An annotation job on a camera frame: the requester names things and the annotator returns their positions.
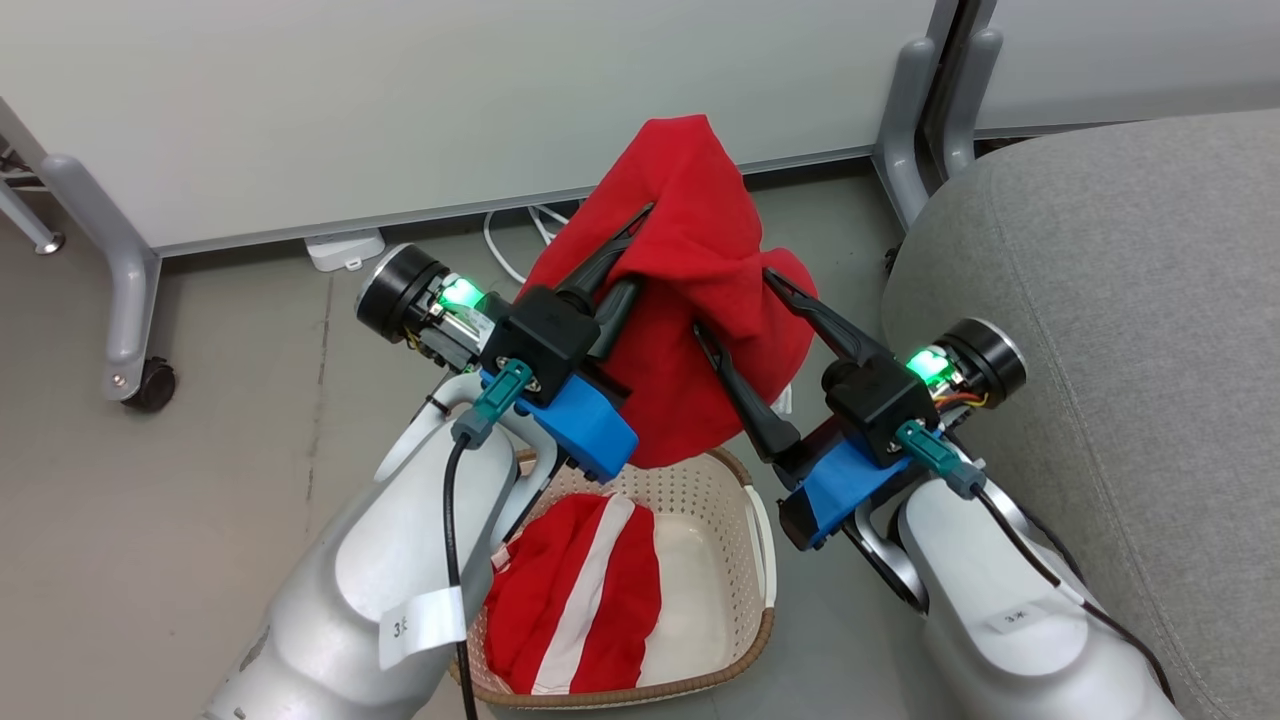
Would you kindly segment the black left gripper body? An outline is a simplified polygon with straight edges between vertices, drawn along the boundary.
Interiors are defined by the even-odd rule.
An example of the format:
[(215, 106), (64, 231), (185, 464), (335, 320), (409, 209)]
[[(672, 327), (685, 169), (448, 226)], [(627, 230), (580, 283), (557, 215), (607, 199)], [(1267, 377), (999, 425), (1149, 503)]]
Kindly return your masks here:
[(497, 374), (521, 361), (535, 404), (552, 402), (586, 359), (600, 333), (595, 314), (558, 297), (556, 286), (536, 284), (513, 302), (480, 293), (416, 245), (393, 249), (357, 297), (362, 324), (438, 366)]

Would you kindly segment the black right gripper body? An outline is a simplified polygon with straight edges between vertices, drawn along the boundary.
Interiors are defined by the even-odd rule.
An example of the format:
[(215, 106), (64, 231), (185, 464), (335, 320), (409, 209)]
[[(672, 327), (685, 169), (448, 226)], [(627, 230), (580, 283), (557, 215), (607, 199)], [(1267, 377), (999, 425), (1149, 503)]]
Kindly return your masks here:
[(879, 468), (905, 455), (896, 437), (904, 423), (942, 430), (973, 409), (997, 407), (1025, 383), (1020, 348), (975, 318), (956, 322), (904, 360), (876, 346), (837, 359), (822, 377), (829, 410)]

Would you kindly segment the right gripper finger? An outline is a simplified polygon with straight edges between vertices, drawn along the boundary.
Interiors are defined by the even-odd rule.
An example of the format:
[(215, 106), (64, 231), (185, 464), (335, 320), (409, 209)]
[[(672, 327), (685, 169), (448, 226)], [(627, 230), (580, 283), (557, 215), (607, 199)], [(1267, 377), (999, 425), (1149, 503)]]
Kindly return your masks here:
[(769, 404), (764, 402), (748, 378), (739, 372), (732, 354), (710, 328), (695, 322), (692, 332), (730, 398), (756, 456), (763, 462), (774, 462), (797, 447), (801, 442), (799, 430), (781, 418)]
[(842, 360), (859, 365), (873, 357), (892, 357), (881, 342), (861, 331), (819, 299), (805, 292), (774, 268), (765, 269), (765, 284), (795, 316), (801, 318), (815, 334)]

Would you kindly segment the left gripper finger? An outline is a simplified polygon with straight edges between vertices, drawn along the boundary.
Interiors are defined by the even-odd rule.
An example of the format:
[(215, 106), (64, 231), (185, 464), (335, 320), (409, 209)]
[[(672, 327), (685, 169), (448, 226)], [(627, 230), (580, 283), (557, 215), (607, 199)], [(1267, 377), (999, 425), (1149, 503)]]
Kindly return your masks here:
[(603, 363), (611, 356), (641, 292), (641, 278), (622, 278), (605, 293), (595, 314), (600, 328), (595, 341), (596, 361)]
[(556, 295), (573, 307), (595, 307), (596, 293), (605, 284), (617, 261), (634, 243), (653, 208), (654, 202), (645, 204), (620, 231), (613, 233), (558, 283)]

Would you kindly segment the plain red garment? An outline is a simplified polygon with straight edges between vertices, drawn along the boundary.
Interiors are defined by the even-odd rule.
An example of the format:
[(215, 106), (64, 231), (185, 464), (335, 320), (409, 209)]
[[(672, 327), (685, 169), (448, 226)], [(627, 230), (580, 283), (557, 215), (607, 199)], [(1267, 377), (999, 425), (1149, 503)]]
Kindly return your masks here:
[(644, 206), (650, 214), (611, 279), (640, 275), (645, 284), (604, 370), (630, 389), (621, 409), (637, 434), (630, 462), (650, 469), (703, 454), (742, 428), (695, 323), (712, 329), (772, 404), (801, 369), (814, 333), (763, 272), (772, 268), (806, 293), (817, 288), (791, 251), (762, 247), (753, 199), (703, 115), (648, 120), (535, 261), (526, 286), (558, 284)]

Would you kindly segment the red white striped garment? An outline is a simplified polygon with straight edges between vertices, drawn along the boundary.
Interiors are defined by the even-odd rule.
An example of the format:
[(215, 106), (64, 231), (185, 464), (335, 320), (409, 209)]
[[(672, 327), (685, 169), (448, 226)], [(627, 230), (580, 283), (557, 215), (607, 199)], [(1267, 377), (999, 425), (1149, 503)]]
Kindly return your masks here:
[(654, 512), (567, 495), (493, 559), (486, 664), (516, 694), (637, 687), (662, 609)]

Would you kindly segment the cream perforated laundry basket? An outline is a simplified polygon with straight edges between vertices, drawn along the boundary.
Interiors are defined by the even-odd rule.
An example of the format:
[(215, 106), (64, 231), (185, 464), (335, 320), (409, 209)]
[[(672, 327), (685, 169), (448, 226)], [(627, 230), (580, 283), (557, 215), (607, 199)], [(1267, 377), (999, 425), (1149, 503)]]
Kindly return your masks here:
[(637, 687), (516, 694), (486, 664), (484, 602), (468, 635), (474, 696), (492, 707), (596, 710), (692, 694), (744, 674), (771, 638), (777, 562), (765, 505), (742, 464), (713, 448), (667, 468), (625, 468), (604, 486), (562, 469), (493, 559), (556, 501), (577, 493), (622, 495), (655, 515), (662, 609)]

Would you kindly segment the white power adapter box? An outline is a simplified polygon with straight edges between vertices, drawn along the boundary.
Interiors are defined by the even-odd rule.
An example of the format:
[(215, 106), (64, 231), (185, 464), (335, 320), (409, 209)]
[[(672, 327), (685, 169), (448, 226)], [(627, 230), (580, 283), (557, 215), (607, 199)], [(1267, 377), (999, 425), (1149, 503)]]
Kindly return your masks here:
[(303, 242), (315, 269), (323, 273), (360, 270), (387, 247), (378, 228), (315, 234), (305, 237)]

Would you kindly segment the wide white partition panel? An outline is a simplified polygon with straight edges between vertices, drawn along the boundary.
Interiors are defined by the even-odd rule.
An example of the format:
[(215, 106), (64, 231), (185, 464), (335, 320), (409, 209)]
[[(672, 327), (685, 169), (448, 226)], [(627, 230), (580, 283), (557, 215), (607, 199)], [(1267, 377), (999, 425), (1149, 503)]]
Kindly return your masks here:
[(653, 118), (856, 156), (938, 0), (0, 0), (5, 136), (168, 254), (557, 200)]

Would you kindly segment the grey fabric sofa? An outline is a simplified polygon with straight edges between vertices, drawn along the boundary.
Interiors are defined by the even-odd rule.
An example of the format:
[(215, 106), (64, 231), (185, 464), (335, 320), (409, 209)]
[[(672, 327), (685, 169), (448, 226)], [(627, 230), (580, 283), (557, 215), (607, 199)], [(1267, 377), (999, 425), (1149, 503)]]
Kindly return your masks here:
[(965, 443), (1158, 655), (1187, 720), (1280, 720), (1280, 109), (977, 160), (882, 301), (900, 354), (965, 316), (1029, 377)]

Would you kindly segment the small white paper label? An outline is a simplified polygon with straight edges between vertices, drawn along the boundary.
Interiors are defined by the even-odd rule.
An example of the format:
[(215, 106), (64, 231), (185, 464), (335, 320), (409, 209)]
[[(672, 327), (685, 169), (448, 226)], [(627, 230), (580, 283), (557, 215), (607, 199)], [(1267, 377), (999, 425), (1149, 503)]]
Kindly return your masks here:
[(993, 632), (1010, 634), (1033, 626), (1051, 614), (1052, 610), (1039, 602), (1025, 602), (988, 616), (984, 624)]

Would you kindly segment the black caster wheel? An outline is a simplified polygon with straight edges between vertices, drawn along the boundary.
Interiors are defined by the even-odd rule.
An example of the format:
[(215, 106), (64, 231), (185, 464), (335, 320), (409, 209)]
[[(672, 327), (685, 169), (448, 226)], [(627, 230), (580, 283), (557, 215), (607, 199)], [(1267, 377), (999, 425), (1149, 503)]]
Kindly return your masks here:
[(138, 413), (159, 413), (172, 401), (177, 386), (174, 366), (165, 357), (148, 357), (143, 363), (137, 391), (123, 398), (120, 405)]

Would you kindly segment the narrow white partition panel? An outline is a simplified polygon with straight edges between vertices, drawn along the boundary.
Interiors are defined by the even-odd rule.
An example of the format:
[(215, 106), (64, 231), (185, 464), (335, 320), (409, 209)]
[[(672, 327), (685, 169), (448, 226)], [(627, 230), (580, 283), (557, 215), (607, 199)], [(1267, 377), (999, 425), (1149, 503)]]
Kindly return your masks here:
[(975, 127), (1280, 108), (1280, 0), (996, 0)]

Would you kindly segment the grey partition leg with caster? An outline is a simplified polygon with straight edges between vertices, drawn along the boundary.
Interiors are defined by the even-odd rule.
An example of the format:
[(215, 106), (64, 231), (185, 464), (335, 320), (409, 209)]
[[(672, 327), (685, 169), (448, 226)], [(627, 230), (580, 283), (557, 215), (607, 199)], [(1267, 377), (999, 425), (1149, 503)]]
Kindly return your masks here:
[(143, 364), (152, 357), (147, 346), (161, 259), (81, 160), (49, 154), (40, 176), (108, 264), (111, 301), (102, 391), (120, 402), (137, 391)]

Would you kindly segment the thin grey stand leg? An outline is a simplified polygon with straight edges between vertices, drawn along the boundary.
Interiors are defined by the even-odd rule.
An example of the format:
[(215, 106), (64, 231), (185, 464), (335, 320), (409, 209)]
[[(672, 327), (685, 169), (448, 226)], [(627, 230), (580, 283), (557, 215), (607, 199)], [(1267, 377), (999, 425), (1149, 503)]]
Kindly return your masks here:
[(59, 251), (65, 243), (65, 234), (49, 229), (24, 201), (23, 193), (49, 193), (49, 188), (8, 145), (0, 150), (0, 213), (31, 240), (37, 255)]

